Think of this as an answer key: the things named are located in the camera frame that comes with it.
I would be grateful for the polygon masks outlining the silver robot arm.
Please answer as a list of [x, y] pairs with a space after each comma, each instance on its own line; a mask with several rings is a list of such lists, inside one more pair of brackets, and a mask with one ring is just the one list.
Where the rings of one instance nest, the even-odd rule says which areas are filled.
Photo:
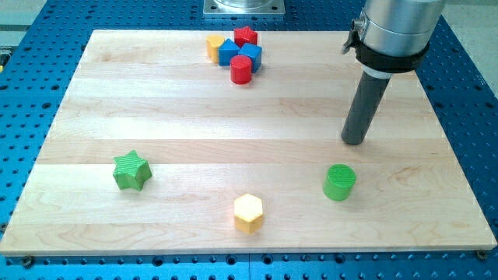
[[355, 50], [363, 71], [376, 79], [418, 68], [443, 12], [444, 0], [366, 0], [353, 19], [342, 53]]

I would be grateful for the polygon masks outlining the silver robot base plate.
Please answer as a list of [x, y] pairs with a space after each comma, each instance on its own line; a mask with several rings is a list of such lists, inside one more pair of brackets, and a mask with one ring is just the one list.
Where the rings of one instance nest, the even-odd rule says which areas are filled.
[[205, 16], [283, 16], [284, 0], [204, 0]]

